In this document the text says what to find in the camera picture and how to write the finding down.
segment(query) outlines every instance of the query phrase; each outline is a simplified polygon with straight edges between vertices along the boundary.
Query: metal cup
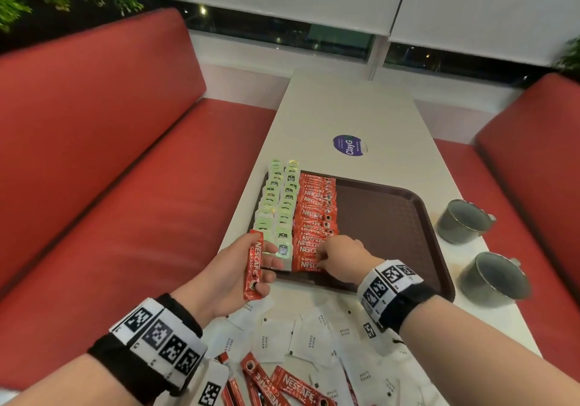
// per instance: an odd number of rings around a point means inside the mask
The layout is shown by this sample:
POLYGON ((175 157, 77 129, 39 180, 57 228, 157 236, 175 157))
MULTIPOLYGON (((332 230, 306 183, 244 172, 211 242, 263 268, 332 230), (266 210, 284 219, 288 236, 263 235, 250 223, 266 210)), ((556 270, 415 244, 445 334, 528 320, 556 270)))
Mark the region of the metal cup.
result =
POLYGON ((465 244, 486 233, 495 217, 465 200, 451 200, 437 220, 440 237, 452 244, 465 244))
POLYGON ((459 275, 458 284, 469 300, 485 307, 501 307, 532 293, 520 262, 491 252, 475 256, 459 275))

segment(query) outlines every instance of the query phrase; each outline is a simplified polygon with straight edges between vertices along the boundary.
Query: human hand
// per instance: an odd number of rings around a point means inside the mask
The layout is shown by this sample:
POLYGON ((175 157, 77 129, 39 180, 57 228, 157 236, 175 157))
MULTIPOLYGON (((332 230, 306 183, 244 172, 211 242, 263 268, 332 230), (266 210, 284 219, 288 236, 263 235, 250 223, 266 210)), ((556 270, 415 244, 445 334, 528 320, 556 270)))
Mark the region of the human hand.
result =
MULTIPOLYGON (((191 281, 179 287, 172 296, 183 305, 200 324, 201 328, 212 319, 239 310, 247 302, 243 299, 243 283, 248 263, 250 245, 255 243, 259 234, 244 234, 230 246, 221 250, 208 266, 191 281)), ((275 253, 278 249, 264 241, 262 267, 282 268, 282 260, 265 252, 275 253)), ((270 293, 270 286, 276 273, 262 270, 262 281, 256 290, 263 297, 270 293)))
POLYGON ((316 251, 318 268, 339 281, 360 285, 371 269, 383 262, 371 255, 363 243, 346 235, 331 236, 316 251))

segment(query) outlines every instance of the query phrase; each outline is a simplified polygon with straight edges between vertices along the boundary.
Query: glass window pane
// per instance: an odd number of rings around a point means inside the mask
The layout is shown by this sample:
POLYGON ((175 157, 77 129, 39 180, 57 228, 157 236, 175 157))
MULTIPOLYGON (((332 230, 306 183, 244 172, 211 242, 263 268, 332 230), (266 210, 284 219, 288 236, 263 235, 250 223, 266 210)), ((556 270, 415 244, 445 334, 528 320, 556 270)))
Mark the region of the glass window pane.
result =
POLYGON ((528 87, 553 71, 547 67, 399 43, 390 44, 385 65, 489 80, 513 87, 528 87))
POLYGON ((160 3, 164 7, 177 8, 185 20, 185 25, 191 30, 363 60, 367 60, 371 51, 373 35, 367 33, 192 2, 160 0, 160 3))

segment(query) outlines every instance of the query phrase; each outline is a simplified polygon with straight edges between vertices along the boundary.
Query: plastic tray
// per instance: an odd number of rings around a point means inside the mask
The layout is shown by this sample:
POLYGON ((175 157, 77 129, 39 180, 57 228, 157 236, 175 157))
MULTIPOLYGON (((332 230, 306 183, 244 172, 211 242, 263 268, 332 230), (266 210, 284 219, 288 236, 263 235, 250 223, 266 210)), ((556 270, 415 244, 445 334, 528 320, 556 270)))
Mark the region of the plastic tray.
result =
MULTIPOLYGON (((359 239, 374 256, 400 259, 442 297, 453 301, 455 287, 423 200, 406 189, 347 178, 336 179, 340 234, 359 239)), ((344 284, 326 272, 277 271, 277 274, 279 279, 356 292, 354 285, 344 284)))

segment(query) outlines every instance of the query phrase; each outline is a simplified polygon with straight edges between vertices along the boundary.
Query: purple sticker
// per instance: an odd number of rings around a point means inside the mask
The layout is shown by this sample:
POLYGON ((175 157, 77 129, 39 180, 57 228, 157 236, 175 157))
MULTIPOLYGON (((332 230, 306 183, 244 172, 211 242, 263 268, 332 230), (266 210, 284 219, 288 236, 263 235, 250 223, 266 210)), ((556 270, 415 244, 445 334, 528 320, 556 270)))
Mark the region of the purple sticker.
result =
POLYGON ((360 138, 353 135, 338 135, 333 140, 334 147, 341 153, 358 157, 366 153, 366 145, 360 138))

